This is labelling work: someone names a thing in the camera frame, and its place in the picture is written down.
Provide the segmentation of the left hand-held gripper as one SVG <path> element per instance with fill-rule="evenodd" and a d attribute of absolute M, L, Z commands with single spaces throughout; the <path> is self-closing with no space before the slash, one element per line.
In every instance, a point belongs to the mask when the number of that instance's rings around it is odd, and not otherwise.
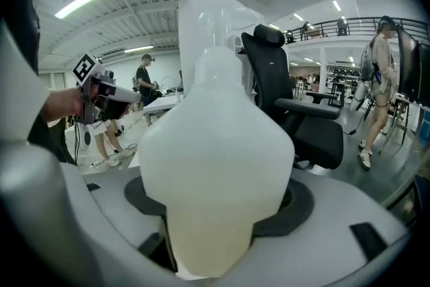
<path fill-rule="evenodd" d="M 109 95 L 114 94 L 114 72 L 105 69 L 102 59 L 92 54 L 84 54 L 72 74 L 82 101 L 76 120 L 82 124 L 118 120 L 129 110 L 130 104 L 141 100 L 139 93 L 122 87 L 116 88 L 116 100 L 107 100 Z"/>

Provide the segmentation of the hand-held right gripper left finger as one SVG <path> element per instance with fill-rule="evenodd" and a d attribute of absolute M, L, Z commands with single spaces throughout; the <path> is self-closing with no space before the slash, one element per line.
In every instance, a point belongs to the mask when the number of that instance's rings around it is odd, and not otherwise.
<path fill-rule="evenodd" d="M 102 272 L 176 272 L 165 209 L 145 196 L 138 168 L 82 175 L 64 164 L 62 175 Z"/>

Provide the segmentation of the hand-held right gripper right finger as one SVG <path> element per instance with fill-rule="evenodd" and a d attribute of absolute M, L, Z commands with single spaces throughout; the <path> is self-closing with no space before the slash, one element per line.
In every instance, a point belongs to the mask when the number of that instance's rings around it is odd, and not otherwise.
<path fill-rule="evenodd" d="M 398 253 L 406 227 L 389 211 L 353 185 L 293 171 L 291 179 L 306 185 L 314 209 L 285 237 L 255 239 L 250 250 L 221 278 L 222 286 L 326 286 L 369 266 L 350 227 L 368 222 Z"/>

